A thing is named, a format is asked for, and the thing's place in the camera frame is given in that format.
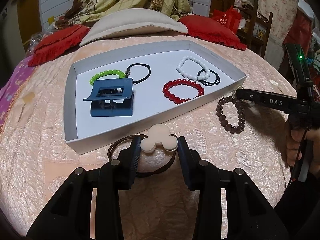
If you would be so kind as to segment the right hand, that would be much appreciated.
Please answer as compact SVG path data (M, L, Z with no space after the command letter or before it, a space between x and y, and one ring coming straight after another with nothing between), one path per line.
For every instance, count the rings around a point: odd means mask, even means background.
M300 142L302 140L304 129L292 129L290 123L287 120L285 122L285 132L286 132L286 161L290 166L295 165L296 157L298 154L298 149ZM313 141L313 160L310 164L309 171L319 177L319 165L320 165L320 132L319 129L311 129L307 131L306 140Z

